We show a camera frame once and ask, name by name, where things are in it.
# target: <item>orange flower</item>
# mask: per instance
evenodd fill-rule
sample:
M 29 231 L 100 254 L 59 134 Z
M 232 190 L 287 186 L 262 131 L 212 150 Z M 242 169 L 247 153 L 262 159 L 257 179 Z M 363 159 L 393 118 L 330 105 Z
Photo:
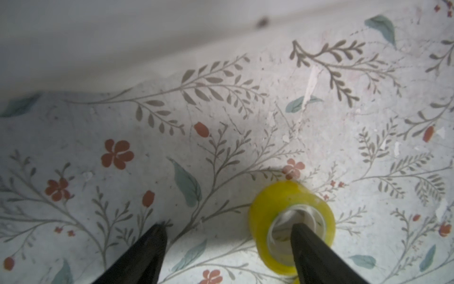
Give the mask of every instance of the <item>orange flower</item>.
M 300 170 L 304 169 L 306 166 L 302 162 L 298 162 L 295 164 L 294 159 L 288 159 L 287 164 L 283 169 L 282 173 L 285 174 L 286 179 L 299 179 L 300 178 Z
M 442 236 L 443 238 L 444 238 L 444 237 L 447 237 L 447 236 L 451 233 L 451 224 L 445 225 L 445 223 L 443 223 L 443 224 L 440 226 L 440 229 L 438 230 L 438 233 L 439 233 L 440 236 Z
M 197 134 L 199 134 L 203 138 L 207 138 L 210 135 L 210 131 L 202 122 L 197 122 L 197 124 L 194 125 L 194 129 L 196 130 Z
M 59 182 L 50 179 L 47 181 L 47 184 L 49 186 L 46 188 L 44 192 L 47 195 L 52 196 L 53 201 L 55 202 L 60 201 L 62 196 L 65 197 L 66 199 L 69 199 L 71 197 L 69 191 L 66 190 L 66 188 L 69 185 L 68 181 L 65 180 L 64 178 L 60 178 Z
M 12 257 L 5 258 L 5 260 L 3 261 L 3 267 L 8 271 L 13 270 L 14 259 Z
M 434 127 L 433 126 L 429 126 L 426 129 L 426 131 L 424 132 L 423 141 L 425 143 L 429 142 L 430 138 L 432 138 L 432 135 L 434 135 Z
M 113 160 L 113 164 L 118 169 L 124 169 L 124 168 L 126 168 L 125 162 L 129 162 L 132 159 L 134 159 L 134 153 L 131 151 L 128 151 L 128 149 L 129 149 L 128 141 L 125 141 L 125 140 L 118 141 L 115 144 L 115 149 L 113 151 L 112 151 L 112 147 L 114 146 L 114 141 L 112 139 L 106 140 L 106 142 L 104 144 L 105 144 L 106 150 L 108 151 L 107 154 L 104 154 L 101 157 L 101 162 L 104 167 L 106 167 L 106 168 L 110 167 L 112 160 Z
M 151 192 L 150 190 L 145 192 L 145 194 L 142 197 L 142 204 L 148 208 L 151 206 L 151 204 L 153 204 L 153 201 L 154 201 L 154 193 Z
M 200 281 L 199 284 L 217 284 L 217 283 L 221 283 L 222 282 L 222 276 L 219 276 L 220 274 L 221 274 L 221 272 L 219 270 L 213 270 L 211 273 L 210 273 L 209 270 L 205 270 L 203 272 L 203 277 L 205 279 Z

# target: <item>tape core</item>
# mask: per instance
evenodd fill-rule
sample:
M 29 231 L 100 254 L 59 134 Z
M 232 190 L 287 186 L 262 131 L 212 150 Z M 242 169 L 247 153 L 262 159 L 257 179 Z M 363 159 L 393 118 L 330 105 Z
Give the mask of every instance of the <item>tape core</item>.
M 306 224 L 322 240 L 326 235 L 326 223 L 322 214 L 312 206 L 293 205 L 279 213 L 273 220 L 267 234 L 266 244 L 270 255 L 279 263 L 295 266 L 290 244 L 291 229 L 294 224 Z

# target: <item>dark spot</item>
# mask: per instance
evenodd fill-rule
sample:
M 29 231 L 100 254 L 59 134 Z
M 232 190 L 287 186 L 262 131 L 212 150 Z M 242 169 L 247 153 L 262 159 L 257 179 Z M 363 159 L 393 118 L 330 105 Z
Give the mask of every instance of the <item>dark spot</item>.
M 261 28 L 264 28 L 266 27 L 268 24 L 270 23 L 270 21 L 268 20 L 268 17 L 263 17 L 260 19 L 260 21 L 258 21 L 257 23 L 257 28 L 258 29 L 261 29 Z

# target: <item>table surface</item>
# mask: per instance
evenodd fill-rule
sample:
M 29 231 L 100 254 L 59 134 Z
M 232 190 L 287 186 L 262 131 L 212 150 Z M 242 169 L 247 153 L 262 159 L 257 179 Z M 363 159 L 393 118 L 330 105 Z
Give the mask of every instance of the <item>table surface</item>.
M 333 250 L 370 283 L 453 283 L 450 3 L 121 93 L 10 101 L 0 282 L 91 283 L 163 222 L 159 283 L 291 283 L 259 259 L 247 212 L 292 179 L 328 202 Z

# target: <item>blue-green leaf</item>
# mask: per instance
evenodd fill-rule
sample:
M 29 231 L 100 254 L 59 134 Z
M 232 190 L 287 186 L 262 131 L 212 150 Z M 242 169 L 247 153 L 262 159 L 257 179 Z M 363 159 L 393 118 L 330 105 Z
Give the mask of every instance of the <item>blue-green leaf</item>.
M 71 269 L 66 259 L 63 259 L 63 267 L 52 280 L 51 284 L 73 284 L 73 275 L 71 274 Z
M 388 18 L 382 15 L 378 15 L 376 17 L 364 21 L 364 24 L 370 28 L 379 30 L 383 37 L 385 38 L 385 40 L 390 42 L 392 45 L 396 46 L 394 25 Z
M 0 114 L 0 117 L 11 117 L 26 114 L 31 107 L 39 99 L 40 94 L 34 94 L 28 98 L 13 99 L 8 101 L 5 110 Z
M 294 114 L 295 112 L 300 111 L 303 101 L 304 101 L 304 96 L 301 96 L 298 99 L 291 101 L 285 108 L 285 112 Z M 322 101 L 323 101 L 322 99 L 311 96 L 311 99 L 309 100 L 308 104 L 315 103 L 315 102 L 322 102 Z
M 167 157 L 167 159 L 172 162 L 173 167 L 175 168 L 175 183 L 183 193 L 186 204 L 189 207 L 196 206 L 197 202 L 202 200 L 202 192 L 199 183 L 172 158 Z
M 377 263 L 377 261 L 375 260 L 375 258 L 373 256 L 370 256 L 370 255 L 353 255 L 351 257 L 349 257 L 351 260 L 353 260 L 353 262 L 360 266 L 360 267 L 364 267 L 364 268 L 367 268 L 367 269 L 372 269 L 375 267 L 375 264 Z
M 188 266 L 191 263 L 193 263 L 196 259 L 198 259 L 203 254 L 203 252 L 205 251 L 206 247 L 207 247 L 207 240 L 204 240 L 201 244 L 198 244 L 197 246 L 195 246 L 192 249 L 188 250 L 188 252 L 180 260 L 180 262 L 178 262 L 172 268 L 172 272 L 175 272 L 175 271 L 178 271 L 180 269 L 183 269 L 186 266 Z
M 421 272 L 424 272 L 427 270 L 432 265 L 432 262 L 434 262 L 434 255 L 435 255 L 435 250 L 436 246 L 433 245 L 429 251 L 426 254 L 426 257 L 424 257 L 423 261 L 419 264 L 419 270 Z

